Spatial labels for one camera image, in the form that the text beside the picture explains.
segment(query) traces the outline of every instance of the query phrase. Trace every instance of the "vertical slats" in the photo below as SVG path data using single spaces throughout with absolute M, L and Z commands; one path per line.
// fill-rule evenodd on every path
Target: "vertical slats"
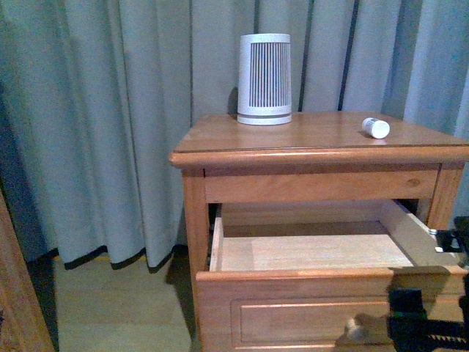
M 249 106 L 289 104 L 289 44 L 252 43 Z

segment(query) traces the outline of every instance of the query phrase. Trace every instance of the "floor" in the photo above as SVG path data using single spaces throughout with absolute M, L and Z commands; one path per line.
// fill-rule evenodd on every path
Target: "floor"
M 61 352 L 196 352 L 187 253 L 158 271 L 145 260 L 113 270 L 97 258 L 73 270 L 55 260 Z

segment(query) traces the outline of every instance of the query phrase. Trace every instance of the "speaker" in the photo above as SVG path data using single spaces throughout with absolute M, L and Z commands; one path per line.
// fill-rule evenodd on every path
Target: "speaker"
M 292 120 L 290 36 L 241 37 L 237 121 L 280 125 Z

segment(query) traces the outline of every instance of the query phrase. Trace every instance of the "small white bottle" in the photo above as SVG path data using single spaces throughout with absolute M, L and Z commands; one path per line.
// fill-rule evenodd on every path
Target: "small white bottle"
M 362 129 L 370 136 L 376 139 L 382 139 L 389 134 L 391 128 L 386 121 L 375 119 L 374 117 L 366 118 L 361 124 Z

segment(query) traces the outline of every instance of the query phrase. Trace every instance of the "drawer front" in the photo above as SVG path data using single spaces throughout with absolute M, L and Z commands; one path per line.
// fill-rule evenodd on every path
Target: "drawer front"
M 341 199 L 431 198 L 436 169 L 293 174 L 210 175 L 205 178 L 209 203 L 302 202 Z
M 383 297 L 233 301 L 232 342 L 237 347 L 302 341 L 386 344 L 391 343 L 387 313 Z
M 462 321 L 462 280 L 448 268 L 201 272 L 196 289 L 204 352 L 367 351 L 364 343 L 377 344 L 371 351 L 392 351 L 389 288 L 419 287 L 431 318 Z M 352 319 L 352 327 L 365 328 L 363 340 L 347 336 Z

